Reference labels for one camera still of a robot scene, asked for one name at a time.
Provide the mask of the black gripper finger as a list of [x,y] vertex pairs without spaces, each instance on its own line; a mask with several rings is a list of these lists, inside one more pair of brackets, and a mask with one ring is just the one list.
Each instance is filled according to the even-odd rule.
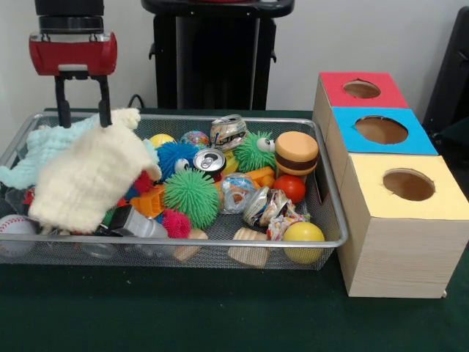
[[99,102],[100,125],[107,128],[111,125],[111,108],[107,76],[96,76],[95,80],[100,85],[101,99]]
[[70,104],[65,97],[64,78],[55,76],[56,105],[59,116],[59,125],[63,128],[71,127]]

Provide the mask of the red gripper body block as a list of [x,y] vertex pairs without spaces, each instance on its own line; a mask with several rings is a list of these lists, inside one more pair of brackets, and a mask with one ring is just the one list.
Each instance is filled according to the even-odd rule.
[[32,64],[40,76],[87,73],[109,76],[117,64],[117,39],[112,32],[29,36]]

